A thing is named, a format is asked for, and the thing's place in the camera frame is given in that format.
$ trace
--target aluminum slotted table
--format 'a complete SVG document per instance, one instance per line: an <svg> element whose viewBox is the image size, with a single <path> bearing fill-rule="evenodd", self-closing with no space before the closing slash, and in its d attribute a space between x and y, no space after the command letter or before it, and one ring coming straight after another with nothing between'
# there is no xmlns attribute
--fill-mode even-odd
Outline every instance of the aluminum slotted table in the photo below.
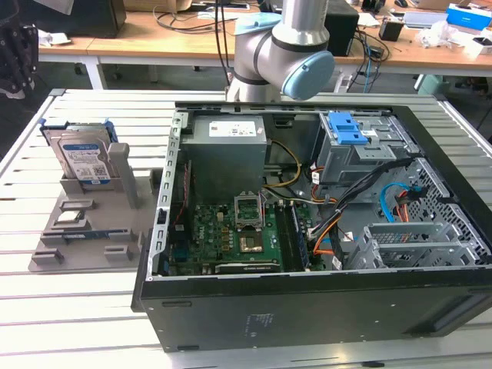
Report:
<svg viewBox="0 0 492 369"><path fill-rule="evenodd" d="M492 207L492 148L447 102L420 95L319 95L313 102L407 105ZM442 338L166 355L145 314L130 310L135 271L32 274L31 253L61 186L38 119L110 118L131 146L135 175L165 164L175 101L223 101L207 91L57 91L0 164L0 367L173 368L492 367L492 311Z"/></svg>

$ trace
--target yellow wire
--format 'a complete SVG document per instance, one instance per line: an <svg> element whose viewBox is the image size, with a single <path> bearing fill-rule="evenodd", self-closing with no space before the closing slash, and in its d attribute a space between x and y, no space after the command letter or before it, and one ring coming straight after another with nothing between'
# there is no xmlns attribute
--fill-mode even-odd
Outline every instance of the yellow wire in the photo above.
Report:
<svg viewBox="0 0 492 369"><path fill-rule="evenodd" d="M274 184L264 184L263 187L265 187L265 188L276 188L276 187L288 186L288 185L296 182L296 180L298 180L299 177L301 176L301 162L299 161L298 157L295 156L294 152L292 152L292 150L290 148L288 148L287 146L285 146L284 144L282 144L280 141L276 141L276 140L271 140L271 141L274 142L275 144L281 146L286 152L289 153L289 155L292 158L294 158L295 164L298 165L298 171L296 172L294 178L292 178L290 181L281 182L281 183L274 183Z"/></svg>

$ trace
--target white table leg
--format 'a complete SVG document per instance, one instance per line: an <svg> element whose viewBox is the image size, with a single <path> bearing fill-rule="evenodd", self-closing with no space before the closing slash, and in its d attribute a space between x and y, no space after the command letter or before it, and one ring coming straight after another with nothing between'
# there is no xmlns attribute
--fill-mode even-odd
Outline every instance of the white table leg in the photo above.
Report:
<svg viewBox="0 0 492 369"><path fill-rule="evenodd" d="M148 66L148 79L150 79L150 81L154 83L159 81L159 76L157 74L157 65Z"/></svg>
<svg viewBox="0 0 492 369"><path fill-rule="evenodd" d="M81 62L87 68L92 88L94 90L107 89L108 85L106 85L105 74L102 71L102 64L99 63L99 58L97 56L84 56L81 58Z"/></svg>

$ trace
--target black cable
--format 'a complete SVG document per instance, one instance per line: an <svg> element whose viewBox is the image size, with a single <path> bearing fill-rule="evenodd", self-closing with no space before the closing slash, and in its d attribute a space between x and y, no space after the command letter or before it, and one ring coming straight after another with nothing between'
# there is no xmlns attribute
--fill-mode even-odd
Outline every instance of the black cable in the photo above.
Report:
<svg viewBox="0 0 492 369"><path fill-rule="evenodd" d="M381 61L382 61L382 62L385 62L386 60L388 60L388 58L390 57L390 54L391 54L391 53L390 53L390 48L388 48L388 46L387 46L384 42L382 42L379 38L374 37L374 36L372 36L372 35L369 35L368 33L364 32L364 31L359 31L359 30L357 30L357 32L359 33L359 35L364 35L364 36L365 36L365 38L366 38L366 41L367 41L367 37L369 37L369 38L372 38L373 40L376 40L376 41L377 41L377 42L379 42L381 45L383 45L383 46L384 46L384 48L386 49L386 56L385 56L384 58L382 58L382 56L383 56L383 55L382 55L382 56L381 56Z"/></svg>
<svg viewBox="0 0 492 369"><path fill-rule="evenodd" d="M355 81L357 80L357 77L359 76L359 74L361 73L361 70L362 68L364 67L364 64L366 63L366 58L367 58L367 54L366 54L366 45L364 43L364 40L362 40L362 38L358 38L358 37L354 37L354 40L358 40L359 42L361 42L362 44L362 48L364 49L364 60L362 61L362 64L361 66L359 67L359 69L355 72L355 77L354 79L352 79L351 83L348 85L348 88L347 88L347 92L350 91L351 87L354 85Z"/></svg>
<svg viewBox="0 0 492 369"><path fill-rule="evenodd" d="M206 31L206 32L211 32L213 31L212 29L212 25L214 25L215 23L212 22L212 23L206 23L204 25L196 25L194 27L183 27L183 28L178 28L178 27L172 27L171 25L166 25L165 23L163 23L161 21L161 19L163 17L165 17L166 15L170 15L171 13L162 13L161 15L159 15L158 17L156 17L156 21L158 23L158 25L160 25L162 28L166 28L166 29L169 29L171 31L176 31L176 32L182 32L182 33L191 33L191 34L194 34L194 31Z"/></svg>
<svg viewBox="0 0 492 369"><path fill-rule="evenodd" d="M225 68L224 59L222 58L221 42L220 42L219 37L218 37L218 0L215 0L215 42L217 43L217 53L218 53L218 57L221 60L221 65L222 65L222 70L224 71L225 81L228 84L228 86L230 86L231 83L229 82L228 71Z"/></svg>
<svg viewBox="0 0 492 369"><path fill-rule="evenodd" d="M361 192L366 191L369 187L374 185L379 177L386 171L389 171L394 168L406 167L409 165L415 158L405 158L399 159L395 161L389 161L388 163L384 163L379 167L375 168L373 171L367 173L364 177L355 181L343 194L338 198L338 201L335 204L333 209L333 213L331 216L322 221L320 224L316 225L313 228L311 234L318 235L320 234L329 224L331 224L338 216L340 216L341 212L347 207L348 203L354 200Z"/></svg>
<svg viewBox="0 0 492 369"><path fill-rule="evenodd" d="M227 38L227 35L225 34L224 2L223 1L221 1L221 13L222 13L222 32L224 34L225 63L227 64L228 68L230 68L231 66L229 65L228 38Z"/></svg>

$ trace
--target wire bundle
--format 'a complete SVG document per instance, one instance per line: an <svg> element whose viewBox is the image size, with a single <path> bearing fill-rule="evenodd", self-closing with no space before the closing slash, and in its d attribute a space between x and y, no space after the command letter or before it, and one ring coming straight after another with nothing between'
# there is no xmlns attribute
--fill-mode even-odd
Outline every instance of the wire bundle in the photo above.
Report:
<svg viewBox="0 0 492 369"><path fill-rule="evenodd" d="M362 64L359 67L359 69L356 71L355 77L354 77L354 79L352 79L351 83L349 84L347 91L350 91L352 85L356 84L356 85L363 85L364 86L364 92L371 92L374 83L376 82L376 80L381 75L381 73L379 72L380 67L381 67L381 63L385 62L390 57L391 53L390 53L390 49L388 48L388 46L384 42L379 40L378 38L375 38L374 36L369 35L364 31L360 31L359 29L357 29L357 34L358 34L357 36L354 36L354 39L358 40L362 44L362 47L364 50L364 60L362 61ZM383 45L384 51L381 54L380 58L375 58L374 55L371 54L371 46L367 42L368 37L372 38L373 40L376 40L381 45ZM376 72L374 73L374 77L372 78L372 81L369 82L369 75L371 74L371 63L372 62L376 63L376 68L375 68ZM357 80L357 77L360 75L364 65L366 65L366 69L364 72L366 80L365 80L365 83L358 83L358 82L356 82L356 80Z"/></svg>
<svg viewBox="0 0 492 369"><path fill-rule="evenodd" d="M386 171L393 168L405 167L409 165L414 158L399 159L396 161L390 161L375 168L373 171L367 173L361 179L355 181L338 199L334 206L331 215L316 225L312 231L311 236L314 236L317 241L314 246L314 254L334 254L333 250L319 250L320 244L323 238L329 233L333 248L336 247L337 229L334 226L340 220L344 209L348 204L353 201L360 193L366 191L372 185L376 183L379 177Z"/></svg>

